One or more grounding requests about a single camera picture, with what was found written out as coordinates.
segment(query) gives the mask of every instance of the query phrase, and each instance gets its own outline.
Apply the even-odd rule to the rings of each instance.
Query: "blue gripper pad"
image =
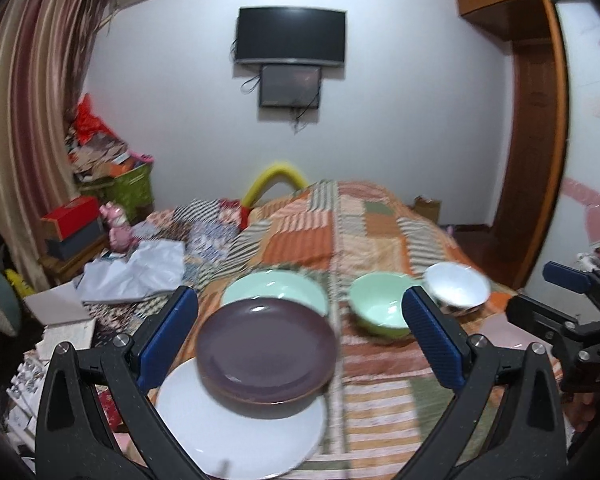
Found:
[[[458,393],[464,387],[463,369],[470,358],[467,335],[455,319],[446,318],[420,286],[402,297],[402,316],[418,340],[438,382]]]
[[[181,286],[173,293],[154,320],[147,319],[144,322],[149,329],[146,332],[148,340],[144,341],[144,344],[138,342],[140,353],[137,383],[142,393],[147,394],[151,388],[157,388],[162,384],[197,317],[198,297],[195,291]],[[152,326],[152,322],[159,322],[159,327]]]
[[[561,286],[577,294],[586,294],[591,288],[591,280],[586,272],[571,269],[555,262],[547,263],[542,269],[546,282]]]

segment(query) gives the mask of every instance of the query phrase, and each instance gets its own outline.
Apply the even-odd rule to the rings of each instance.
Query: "yellow foam tube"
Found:
[[[284,176],[296,189],[302,189],[309,185],[300,172],[291,164],[276,162],[264,170],[249,188],[247,194],[242,199],[242,207],[251,208],[261,197],[264,187],[272,178],[277,176]]]

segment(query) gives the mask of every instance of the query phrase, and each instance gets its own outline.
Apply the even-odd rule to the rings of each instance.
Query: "pink stuffed toy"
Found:
[[[118,204],[107,202],[100,206],[100,214],[109,225],[109,245],[112,251],[126,253],[131,247],[131,225],[126,219],[125,210]]]

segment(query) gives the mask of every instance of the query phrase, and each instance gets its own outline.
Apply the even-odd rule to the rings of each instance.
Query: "wooden door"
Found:
[[[515,114],[505,176],[492,234],[508,262],[522,262],[536,234],[555,156],[557,81],[551,41],[514,43]],[[522,286],[512,277],[507,285]]]

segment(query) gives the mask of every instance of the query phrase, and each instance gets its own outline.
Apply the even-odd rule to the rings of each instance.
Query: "crumpled white paper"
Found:
[[[183,277],[183,242],[142,240],[128,262],[86,264],[77,291],[83,303],[131,303],[171,292]]]

